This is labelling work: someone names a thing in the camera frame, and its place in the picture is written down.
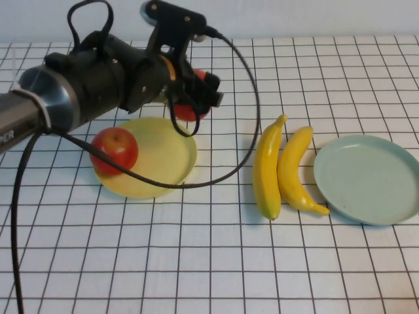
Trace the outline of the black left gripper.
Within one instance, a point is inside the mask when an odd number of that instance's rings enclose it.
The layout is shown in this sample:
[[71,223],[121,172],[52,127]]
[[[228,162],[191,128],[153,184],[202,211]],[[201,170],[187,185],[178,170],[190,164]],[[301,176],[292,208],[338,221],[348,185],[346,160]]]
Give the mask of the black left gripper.
[[[206,84],[213,90],[206,89]],[[198,104],[201,108],[219,107],[224,93],[218,92],[220,78],[205,72],[202,79],[184,55],[156,55],[156,102],[173,105]]]

